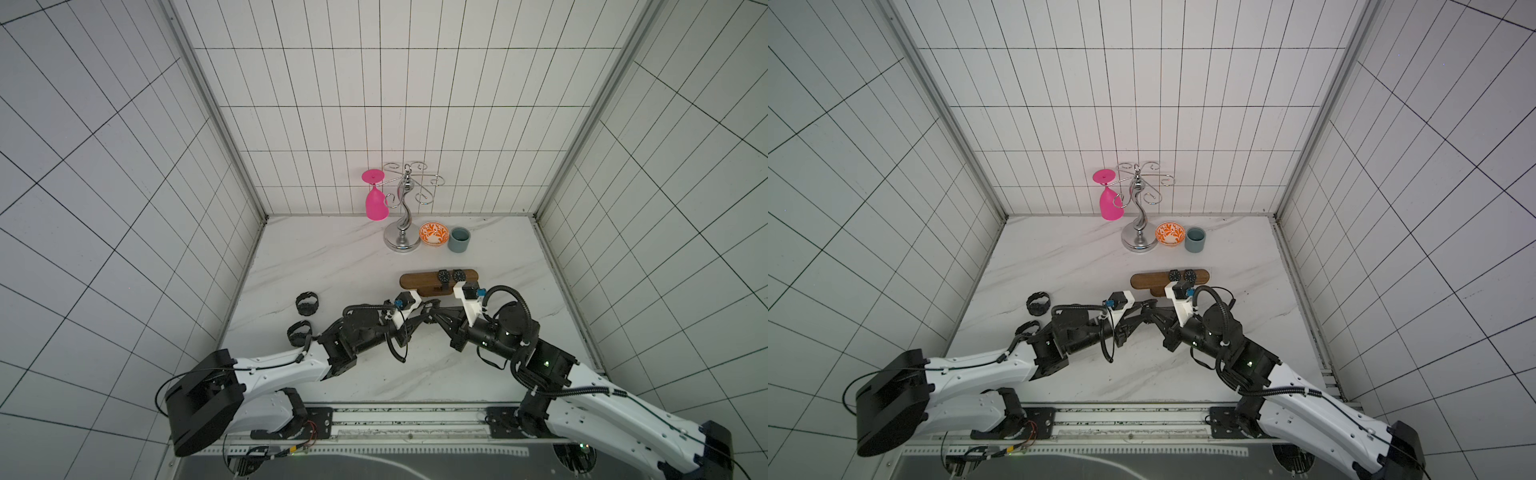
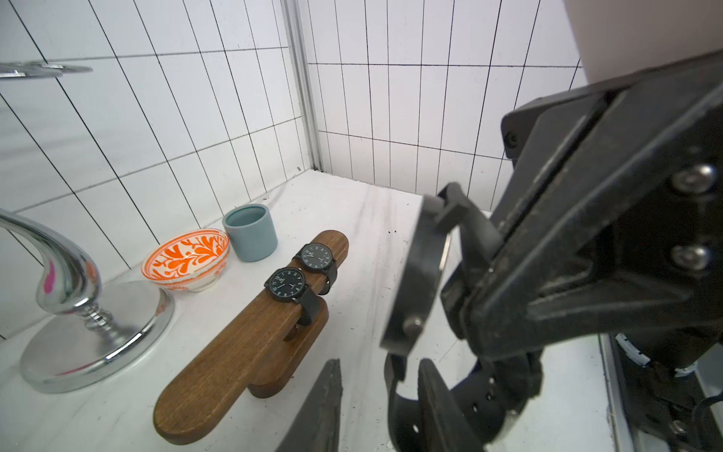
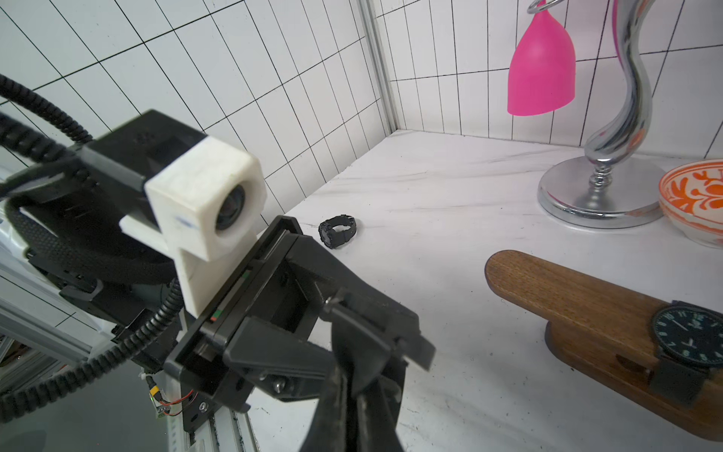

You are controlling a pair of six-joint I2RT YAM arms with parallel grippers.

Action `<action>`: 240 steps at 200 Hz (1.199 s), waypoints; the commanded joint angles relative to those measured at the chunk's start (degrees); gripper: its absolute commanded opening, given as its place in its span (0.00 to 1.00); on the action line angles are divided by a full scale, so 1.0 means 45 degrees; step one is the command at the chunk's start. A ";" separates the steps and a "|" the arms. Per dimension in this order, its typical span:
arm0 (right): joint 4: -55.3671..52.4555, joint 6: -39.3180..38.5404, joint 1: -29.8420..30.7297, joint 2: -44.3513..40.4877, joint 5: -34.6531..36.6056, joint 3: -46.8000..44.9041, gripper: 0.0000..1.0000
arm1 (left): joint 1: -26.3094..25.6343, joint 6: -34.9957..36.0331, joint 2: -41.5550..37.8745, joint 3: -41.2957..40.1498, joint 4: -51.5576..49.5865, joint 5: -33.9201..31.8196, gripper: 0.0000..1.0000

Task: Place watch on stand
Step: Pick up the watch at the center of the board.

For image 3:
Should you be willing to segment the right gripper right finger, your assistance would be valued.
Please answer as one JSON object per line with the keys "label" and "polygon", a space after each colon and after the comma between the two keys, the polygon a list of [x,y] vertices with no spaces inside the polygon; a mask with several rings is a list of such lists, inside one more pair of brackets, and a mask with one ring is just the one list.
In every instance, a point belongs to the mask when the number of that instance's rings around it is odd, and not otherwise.
{"label": "right gripper right finger", "polygon": [[403,451],[390,403],[400,395],[398,385],[380,377],[357,397],[357,450]]}

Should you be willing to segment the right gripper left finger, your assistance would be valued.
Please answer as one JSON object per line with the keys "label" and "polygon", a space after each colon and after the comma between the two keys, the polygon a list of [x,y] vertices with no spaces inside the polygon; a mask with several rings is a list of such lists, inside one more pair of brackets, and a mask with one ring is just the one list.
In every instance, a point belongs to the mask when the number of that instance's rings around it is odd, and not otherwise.
{"label": "right gripper left finger", "polygon": [[345,451],[348,417],[348,379],[334,365],[325,379],[301,452]]}

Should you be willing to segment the black watch green numerals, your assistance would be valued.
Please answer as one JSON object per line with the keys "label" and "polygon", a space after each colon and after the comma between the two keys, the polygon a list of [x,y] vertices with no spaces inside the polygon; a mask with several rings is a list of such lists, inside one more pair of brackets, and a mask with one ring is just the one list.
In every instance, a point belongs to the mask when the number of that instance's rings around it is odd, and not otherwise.
{"label": "black watch green numerals", "polygon": [[650,331],[658,362],[649,388],[670,402],[692,407],[704,384],[722,368],[722,314],[672,301],[655,312]]}

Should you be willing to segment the black wrist watch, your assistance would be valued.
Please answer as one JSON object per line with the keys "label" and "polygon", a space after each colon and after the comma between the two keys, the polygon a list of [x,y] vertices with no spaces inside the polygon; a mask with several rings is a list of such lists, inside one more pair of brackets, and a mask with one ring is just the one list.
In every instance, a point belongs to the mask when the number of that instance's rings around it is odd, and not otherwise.
{"label": "black wrist watch", "polygon": [[335,250],[346,245],[357,234],[356,218],[348,215],[339,215],[322,221],[318,226],[318,233],[322,243],[329,249]]}

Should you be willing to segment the brown wooden watch stand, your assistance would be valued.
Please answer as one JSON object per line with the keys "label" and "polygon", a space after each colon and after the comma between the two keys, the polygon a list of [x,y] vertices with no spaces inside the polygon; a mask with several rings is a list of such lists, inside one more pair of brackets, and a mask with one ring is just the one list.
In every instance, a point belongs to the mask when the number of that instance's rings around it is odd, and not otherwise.
{"label": "brown wooden watch stand", "polygon": [[546,319],[555,358],[700,438],[722,439],[722,367],[665,343],[665,314],[722,316],[668,303],[538,257],[502,250],[485,265],[497,296]]}

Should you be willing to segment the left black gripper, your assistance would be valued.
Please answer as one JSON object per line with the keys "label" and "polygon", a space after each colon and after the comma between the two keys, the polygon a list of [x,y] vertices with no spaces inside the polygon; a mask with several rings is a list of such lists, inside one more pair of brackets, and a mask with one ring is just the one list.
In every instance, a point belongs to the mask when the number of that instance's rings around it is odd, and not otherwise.
{"label": "left black gripper", "polygon": [[219,405],[244,411],[253,390],[315,400],[339,365],[348,379],[346,432],[374,383],[398,396],[406,369],[430,369],[435,348],[416,313],[341,263],[291,217],[279,216],[169,354],[166,371]]}

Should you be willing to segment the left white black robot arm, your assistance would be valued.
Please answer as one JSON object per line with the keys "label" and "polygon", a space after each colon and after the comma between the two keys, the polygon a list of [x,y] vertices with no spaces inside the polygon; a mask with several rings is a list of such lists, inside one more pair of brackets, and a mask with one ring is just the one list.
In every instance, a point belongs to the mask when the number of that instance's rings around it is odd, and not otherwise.
{"label": "left white black robot arm", "polygon": [[244,412],[257,389],[283,402],[318,399],[324,426],[395,429],[407,366],[429,368],[435,348],[416,313],[331,253],[356,234],[353,218],[325,222],[313,238],[279,216],[256,235],[267,189],[249,152],[156,110],[94,139],[9,78],[1,94],[72,140],[1,118],[2,146],[31,161],[1,185],[30,264],[116,322],[139,305],[136,286],[168,290],[108,352],[6,395],[3,422],[98,380],[187,313],[194,323],[164,367],[214,405]]}

